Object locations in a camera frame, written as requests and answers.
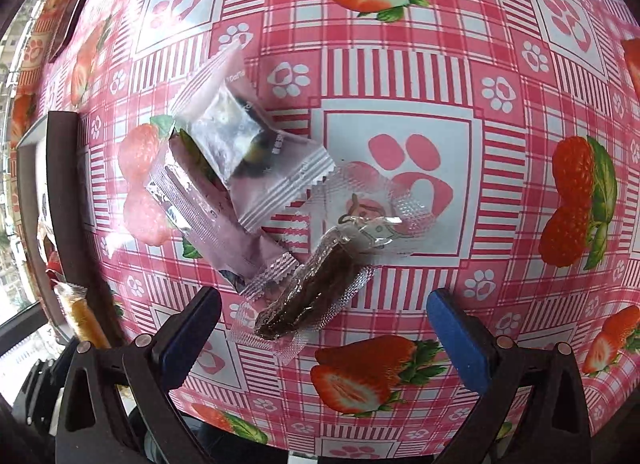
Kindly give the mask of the golden biscuit packet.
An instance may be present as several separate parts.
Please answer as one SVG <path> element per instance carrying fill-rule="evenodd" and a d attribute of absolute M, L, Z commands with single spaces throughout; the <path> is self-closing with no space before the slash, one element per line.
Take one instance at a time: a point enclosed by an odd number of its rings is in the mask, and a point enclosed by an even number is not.
<path fill-rule="evenodd" d="M 89 307 L 88 289 L 68 282 L 58 282 L 55 284 L 54 291 L 63 308 L 67 323 L 78 339 L 90 341 L 98 349 L 110 349 L 111 344 Z"/>

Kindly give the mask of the red foil snack packet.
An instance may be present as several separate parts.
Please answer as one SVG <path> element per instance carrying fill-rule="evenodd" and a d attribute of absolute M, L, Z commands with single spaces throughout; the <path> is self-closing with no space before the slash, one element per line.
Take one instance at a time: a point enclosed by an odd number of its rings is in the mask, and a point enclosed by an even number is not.
<path fill-rule="evenodd" d="M 52 288 L 58 283 L 65 282 L 64 271 L 60 262 L 60 256 L 56 250 L 52 250 L 46 263 L 46 274 Z"/>

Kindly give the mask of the pink long snack bar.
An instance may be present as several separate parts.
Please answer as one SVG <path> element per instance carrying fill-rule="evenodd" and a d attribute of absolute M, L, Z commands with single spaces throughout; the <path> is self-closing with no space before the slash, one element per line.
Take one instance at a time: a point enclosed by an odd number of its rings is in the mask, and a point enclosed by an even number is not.
<path fill-rule="evenodd" d="M 229 195 L 183 131 L 160 146 L 145 188 L 183 239 L 239 294 L 253 295 L 289 277 L 299 262 L 264 232 L 240 226 Z"/>

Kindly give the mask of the black white storage tray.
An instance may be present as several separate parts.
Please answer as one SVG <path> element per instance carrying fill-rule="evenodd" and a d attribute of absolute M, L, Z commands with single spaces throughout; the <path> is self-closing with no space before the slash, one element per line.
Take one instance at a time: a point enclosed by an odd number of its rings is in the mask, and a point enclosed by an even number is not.
<path fill-rule="evenodd" d="M 78 157 L 79 115 L 54 110 L 38 119 L 15 147 L 16 190 L 29 268 L 54 326 L 70 334 L 58 296 L 47 276 L 52 250 L 63 279 L 88 289 L 88 305 L 113 346 L 124 343 L 114 299 L 99 275 L 96 249 L 85 229 L 87 191 Z"/>

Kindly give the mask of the clear dark jerky packet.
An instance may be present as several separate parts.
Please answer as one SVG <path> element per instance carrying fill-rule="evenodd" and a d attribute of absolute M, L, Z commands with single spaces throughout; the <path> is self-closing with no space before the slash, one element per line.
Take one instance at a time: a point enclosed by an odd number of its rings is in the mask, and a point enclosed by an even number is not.
<path fill-rule="evenodd" d="M 300 211 L 322 225 L 310 255 L 284 281 L 245 294 L 230 329 L 235 343 L 283 364 L 367 286 L 377 267 L 416 253 L 436 221 L 432 202 L 363 163 L 333 170 Z"/>

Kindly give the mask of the clear date candy packet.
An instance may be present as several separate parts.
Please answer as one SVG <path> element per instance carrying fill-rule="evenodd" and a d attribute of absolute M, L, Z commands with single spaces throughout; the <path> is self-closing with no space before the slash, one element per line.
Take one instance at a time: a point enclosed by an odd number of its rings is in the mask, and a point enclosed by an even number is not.
<path fill-rule="evenodd" d="M 239 224 L 255 232 L 335 169 L 318 142 L 276 127 L 233 41 L 182 87 L 170 113 L 227 189 Z"/>

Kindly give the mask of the strawberry pattern pink tablecloth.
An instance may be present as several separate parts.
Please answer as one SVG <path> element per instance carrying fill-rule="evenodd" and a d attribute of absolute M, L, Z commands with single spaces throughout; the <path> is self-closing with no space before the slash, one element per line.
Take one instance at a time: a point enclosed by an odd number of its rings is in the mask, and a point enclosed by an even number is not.
<path fill-rule="evenodd" d="M 80 339 L 58 460 L 589 462 L 639 384 L 637 12 L 44 0 L 9 140 Z"/>

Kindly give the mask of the black smartphone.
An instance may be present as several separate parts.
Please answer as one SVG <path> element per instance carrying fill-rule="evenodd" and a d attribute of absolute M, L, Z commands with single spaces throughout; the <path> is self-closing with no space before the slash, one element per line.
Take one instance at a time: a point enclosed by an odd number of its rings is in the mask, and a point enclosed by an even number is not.
<path fill-rule="evenodd" d="M 48 62 L 53 63 L 70 44 L 78 24 L 78 20 L 87 0 L 68 0 L 62 17 L 55 29 L 48 56 Z"/>

